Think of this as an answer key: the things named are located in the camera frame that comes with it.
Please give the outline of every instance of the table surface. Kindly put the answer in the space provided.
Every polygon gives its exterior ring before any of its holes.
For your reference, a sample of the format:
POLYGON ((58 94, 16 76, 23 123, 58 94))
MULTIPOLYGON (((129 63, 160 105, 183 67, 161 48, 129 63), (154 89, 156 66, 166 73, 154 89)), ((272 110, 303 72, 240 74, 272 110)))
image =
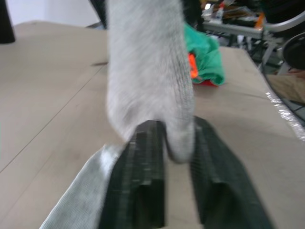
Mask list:
MULTIPOLYGON (((89 157, 122 144, 105 112, 107 32, 46 22, 0 46, 0 228, 39 228, 89 157)), ((305 148, 248 55, 221 48, 226 83, 194 87, 207 119, 246 166, 279 229, 305 225, 305 148)), ((197 224, 187 165, 168 163, 170 228, 197 224)))

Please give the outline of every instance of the orange object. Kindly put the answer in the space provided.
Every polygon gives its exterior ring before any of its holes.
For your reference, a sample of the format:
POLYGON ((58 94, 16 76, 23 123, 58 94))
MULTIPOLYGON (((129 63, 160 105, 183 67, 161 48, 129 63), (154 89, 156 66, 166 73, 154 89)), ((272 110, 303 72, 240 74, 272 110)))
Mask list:
POLYGON ((190 63, 190 67, 191 67, 191 79, 195 79, 198 77, 198 68, 197 68, 197 64, 196 64, 195 55, 192 53, 189 53, 188 58, 189 58, 189 63, 190 63))
POLYGON ((262 30, 263 29, 264 18, 265 18, 264 13, 261 13, 261 15, 259 16, 259 18, 257 20, 257 23, 255 25, 255 28, 257 30, 262 30))

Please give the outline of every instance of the white wall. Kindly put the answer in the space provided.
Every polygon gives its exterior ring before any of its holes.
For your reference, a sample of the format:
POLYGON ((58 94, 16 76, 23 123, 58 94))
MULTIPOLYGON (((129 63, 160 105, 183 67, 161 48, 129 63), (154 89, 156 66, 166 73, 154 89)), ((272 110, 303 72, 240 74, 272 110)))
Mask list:
POLYGON ((6 0, 13 25, 44 20, 45 0, 6 0))
POLYGON ((88 26, 99 22, 89 0, 45 0, 45 20, 88 26))
POLYGON ((41 20, 88 26, 99 22, 89 0, 7 0, 12 24, 41 20))

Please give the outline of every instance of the gray fabric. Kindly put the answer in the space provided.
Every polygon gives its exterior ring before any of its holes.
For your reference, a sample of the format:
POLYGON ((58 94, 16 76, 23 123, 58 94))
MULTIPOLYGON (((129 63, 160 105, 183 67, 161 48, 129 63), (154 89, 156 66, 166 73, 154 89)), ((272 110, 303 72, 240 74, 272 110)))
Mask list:
POLYGON ((95 229, 122 148, 104 146, 81 169, 40 229, 95 229))
POLYGON ((191 158, 194 98, 180 0, 110 0, 108 118, 128 141, 147 120, 166 124, 176 162, 191 158))

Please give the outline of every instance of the gray sock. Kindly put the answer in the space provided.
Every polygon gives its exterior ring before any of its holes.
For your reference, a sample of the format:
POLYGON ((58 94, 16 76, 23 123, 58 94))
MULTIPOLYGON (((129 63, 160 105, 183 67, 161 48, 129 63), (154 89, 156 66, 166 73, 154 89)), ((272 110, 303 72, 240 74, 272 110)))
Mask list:
POLYGON ((128 141, 147 120, 165 123, 176 162, 194 145, 193 88, 180 0, 109 0, 108 118, 128 141))

